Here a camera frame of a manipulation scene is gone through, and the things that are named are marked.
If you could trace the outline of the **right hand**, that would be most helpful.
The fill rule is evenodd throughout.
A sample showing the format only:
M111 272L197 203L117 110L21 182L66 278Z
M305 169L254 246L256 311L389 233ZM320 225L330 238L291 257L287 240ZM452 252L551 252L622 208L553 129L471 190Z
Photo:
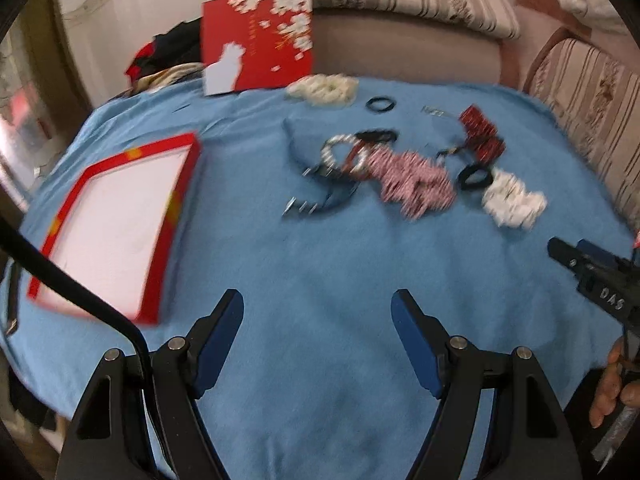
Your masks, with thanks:
M639 407L639 383L631 382L623 387L622 378L618 371L618 359L623 350L623 343L623 338L618 338L611 351L608 352L608 364L606 364L598 383L589 410L589 421L592 428L598 428L602 425L605 417L614 412L618 400L631 408Z

